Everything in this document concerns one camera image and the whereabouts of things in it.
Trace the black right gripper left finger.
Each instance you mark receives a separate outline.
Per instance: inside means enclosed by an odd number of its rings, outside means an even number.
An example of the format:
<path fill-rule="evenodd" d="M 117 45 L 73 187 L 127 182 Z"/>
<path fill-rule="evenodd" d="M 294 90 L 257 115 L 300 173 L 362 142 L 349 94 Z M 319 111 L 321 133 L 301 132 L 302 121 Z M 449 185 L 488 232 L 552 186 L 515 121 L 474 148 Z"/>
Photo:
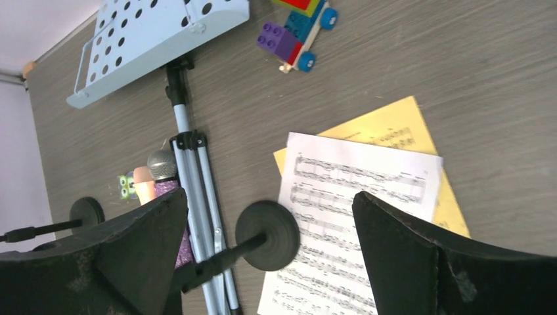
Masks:
<path fill-rule="evenodd" d="M 36 251 L 1 254 L 2 314 L 161 314 L 187 221 L 181 188 Z"/>

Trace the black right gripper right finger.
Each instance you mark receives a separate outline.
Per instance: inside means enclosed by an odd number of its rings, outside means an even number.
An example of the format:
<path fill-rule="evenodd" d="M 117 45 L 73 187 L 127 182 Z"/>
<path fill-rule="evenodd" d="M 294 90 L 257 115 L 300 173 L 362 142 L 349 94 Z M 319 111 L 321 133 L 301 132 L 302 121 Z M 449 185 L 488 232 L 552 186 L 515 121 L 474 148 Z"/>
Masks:
<path fill-rule="evenodd" d="M 556 258 L 471 240 L 367 192 L 353 218 L 379 314 L 555 314 Z"/>

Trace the beige microphone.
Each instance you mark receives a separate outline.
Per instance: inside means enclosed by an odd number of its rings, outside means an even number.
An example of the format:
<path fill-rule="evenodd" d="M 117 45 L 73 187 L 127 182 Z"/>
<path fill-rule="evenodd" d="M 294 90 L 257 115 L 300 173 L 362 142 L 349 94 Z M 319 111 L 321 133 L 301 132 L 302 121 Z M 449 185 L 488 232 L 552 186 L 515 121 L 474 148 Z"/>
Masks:
<path fill-rule="evenodd" d="M 154 180 L 147 166 L 137 167 L 133 171 L 133 180 L 136 195 L 141 205 L 156 198 Z"/>

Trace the white sheet music page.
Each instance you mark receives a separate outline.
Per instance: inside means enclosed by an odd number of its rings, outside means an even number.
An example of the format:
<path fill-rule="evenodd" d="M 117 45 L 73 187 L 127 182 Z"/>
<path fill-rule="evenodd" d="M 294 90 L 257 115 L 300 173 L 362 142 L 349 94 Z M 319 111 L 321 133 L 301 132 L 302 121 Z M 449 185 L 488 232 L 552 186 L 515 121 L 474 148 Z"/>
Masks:
<path fill-rule="evenodd" d="M 431 221 L 441 186 L 439 156 L 290 133 L 278 201 L 301 234 L 296 258 L 265 275 L 259 314 L 375 314 L 353 219 L 366 191 Z"/>

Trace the purple glitter microphone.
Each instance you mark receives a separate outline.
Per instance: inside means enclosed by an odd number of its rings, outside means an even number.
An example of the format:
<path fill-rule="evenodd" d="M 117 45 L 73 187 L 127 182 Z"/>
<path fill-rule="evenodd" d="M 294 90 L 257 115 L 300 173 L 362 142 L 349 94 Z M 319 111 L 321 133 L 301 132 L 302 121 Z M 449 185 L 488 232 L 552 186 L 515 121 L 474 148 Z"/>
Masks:
<path fill-rule="evenodd" d="M 173 189 L 179 188 L 179 178 L 175 155 L 172 151 L 157 150 L 147 160 L 148 172 L 154 180 L 155 196 L 159 197 Z M 181 238 L 175 269 L 193 261 L 189 230 L 186 226 Z"/>

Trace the yellow sheet music page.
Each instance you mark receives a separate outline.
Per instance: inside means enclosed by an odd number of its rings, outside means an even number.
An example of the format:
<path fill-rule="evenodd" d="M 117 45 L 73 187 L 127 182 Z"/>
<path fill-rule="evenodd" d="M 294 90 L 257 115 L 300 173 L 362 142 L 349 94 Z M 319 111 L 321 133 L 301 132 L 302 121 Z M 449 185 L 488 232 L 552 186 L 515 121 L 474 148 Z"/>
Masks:
<path fill-rule="evenodd" d="M 275 152 L 279 201 L 308 238 L 354 238 L 354 196 L 378 196 L 461 236 L 469 231 L 443 160 L 409 96 L 317 135 L 290 133 Z"/>

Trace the light blue music stand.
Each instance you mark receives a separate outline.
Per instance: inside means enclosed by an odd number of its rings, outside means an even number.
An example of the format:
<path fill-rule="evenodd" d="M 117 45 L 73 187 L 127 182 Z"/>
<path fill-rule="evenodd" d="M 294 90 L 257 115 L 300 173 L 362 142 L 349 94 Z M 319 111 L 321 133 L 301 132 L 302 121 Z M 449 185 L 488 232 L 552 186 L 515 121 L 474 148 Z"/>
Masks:
<path fill-rule="evenodd" d="M 188 197 L 190 247 L 204 261 L 226 247 L 206 137 L 190 127 L 187 53 L 247 22 L 248 1 L 105 1 L 95 32 L 84 44 L 74 93 L 84 108 L 156 68 L 164 68 L 178 133 L 171 141 L 178 177 Z"/>

